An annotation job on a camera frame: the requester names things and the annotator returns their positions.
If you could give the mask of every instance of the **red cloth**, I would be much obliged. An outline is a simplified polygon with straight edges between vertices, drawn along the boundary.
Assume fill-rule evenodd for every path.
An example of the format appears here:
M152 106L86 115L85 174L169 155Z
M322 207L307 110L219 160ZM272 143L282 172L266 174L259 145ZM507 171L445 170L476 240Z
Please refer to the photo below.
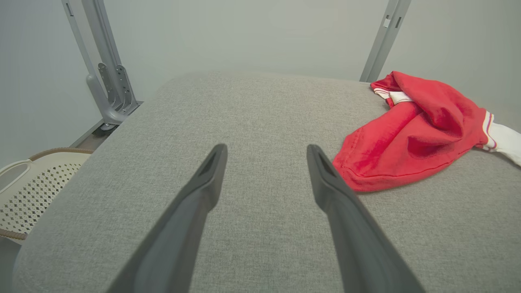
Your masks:
M371 87L403 91L413 102L386 99L387 113L345 138L333 165L353 190L419 181L488 142L483 124L490 113L447 84L393 71Z

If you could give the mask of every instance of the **gray upholstered ottoman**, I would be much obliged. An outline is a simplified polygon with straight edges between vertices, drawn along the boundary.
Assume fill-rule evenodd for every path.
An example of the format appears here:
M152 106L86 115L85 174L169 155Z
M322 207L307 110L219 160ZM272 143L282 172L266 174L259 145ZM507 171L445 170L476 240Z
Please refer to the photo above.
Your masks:
M486 101L476 101L489 106ZM520 131L509 109L488 108ZM144 103L86 161L18 256L19 291L100 292L212 147L229 149L192 291L341 291L306 146L333 158L387 111L361 82L192 74ZM361 200L430 291L521 289L521 170L472 150L448 169Z

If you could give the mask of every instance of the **metal frame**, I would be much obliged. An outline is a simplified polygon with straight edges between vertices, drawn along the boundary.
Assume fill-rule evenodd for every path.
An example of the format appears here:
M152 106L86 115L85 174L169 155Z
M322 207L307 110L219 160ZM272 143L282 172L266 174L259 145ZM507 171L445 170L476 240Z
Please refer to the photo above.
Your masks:
M85 15L103 63L98 64L107 95L96 76L69 0L61 0L89 74L86 82L107 125L119 125L143 102L136 101L127 71L121 64L103 0L82 0Z
M378 80L410 3L411 0L389 0L360 81Z

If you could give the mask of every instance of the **fabric texture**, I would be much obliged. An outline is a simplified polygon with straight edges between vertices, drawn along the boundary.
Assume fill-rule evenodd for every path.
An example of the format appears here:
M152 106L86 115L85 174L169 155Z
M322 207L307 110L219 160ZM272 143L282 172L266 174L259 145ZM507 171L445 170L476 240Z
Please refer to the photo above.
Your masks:
M521 128L516 113L500 106L486 107L498 122ZM318 144L332 158L346 133L387 110L368 83L245 72L175 79L130 115L56 197L20 250L14 288L104 292L223 142L228 165L191 291L340 292L306 147ZM519 190L515 165L474 149L425 180L359 197L428 291L517 291Z
M333 161L355 191L410 184L447 168L472 147L497 147L488 134L492 114L447 84L393 71L371 87L391 109L348 135Z

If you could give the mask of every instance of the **white basket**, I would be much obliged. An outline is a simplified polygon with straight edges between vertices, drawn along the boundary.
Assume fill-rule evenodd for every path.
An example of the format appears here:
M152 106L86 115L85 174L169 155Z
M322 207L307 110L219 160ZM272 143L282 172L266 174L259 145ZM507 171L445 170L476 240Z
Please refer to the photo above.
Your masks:
M0 177L14 168L26 167L0 190L0 235L25 239L91 153L83 149L52 149L2 168Z

